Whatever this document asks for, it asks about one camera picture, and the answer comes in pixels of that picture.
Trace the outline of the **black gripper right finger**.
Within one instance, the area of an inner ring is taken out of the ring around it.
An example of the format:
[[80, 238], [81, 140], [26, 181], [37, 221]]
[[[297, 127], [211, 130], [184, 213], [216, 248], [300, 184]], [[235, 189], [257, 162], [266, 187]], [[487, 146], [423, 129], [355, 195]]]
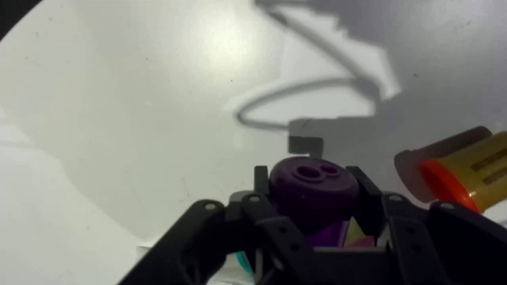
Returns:
[[425, 213], [406, 197], [382, 192], [363, 170], [349, 167], [358, 181], [355, 221], [369, 249], [352, 249], [357, 282], [363, 285], [439, 285], [439, 257], [425, 225]]

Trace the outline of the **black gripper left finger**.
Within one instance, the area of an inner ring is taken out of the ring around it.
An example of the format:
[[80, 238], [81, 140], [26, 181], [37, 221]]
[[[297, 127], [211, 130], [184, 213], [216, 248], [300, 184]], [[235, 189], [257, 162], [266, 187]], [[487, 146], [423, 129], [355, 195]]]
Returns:
[[317, 281], [316, 252], [297, 224], [281, 216], [271, 200], [266, 167], [254, 168], [254, 191], [230, 203], [238, 221], [236, 238], [244, 243], [255, 285], [312, 285]]

